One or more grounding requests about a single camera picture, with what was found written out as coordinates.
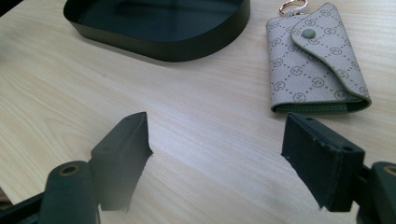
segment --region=metal key ring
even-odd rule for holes
[[[304,2],[304,4],[302,6],[287,10],[286,12],[284,11],[286,7],[289,7],[291,4],[293,4],[295,2]],[[305,10],[305,8],[307,6],[308,6],[308,0],[289,0],[288,2],[283,4],[282,7],[280,7],[279,13],[281,16],[300,15],[300,14],[303,14],[302,12]]]

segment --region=light wood grain surface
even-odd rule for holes
[[[50,170],[90,158],[125,116],[148,112],[154,151],[128,213],[103,223],[355,223],[319,210],[280,156],[285,116],[270,111],[265,23],[282,1],[251,0],[244,32],[203,59],[163,63],[81,37],[65,0],[25,0],[0,18],[0,186],[21,202]],[[314,11],[326,1],[311,1]],[[395,1],[332,1],[373,104],[314,116],[396,162]]]

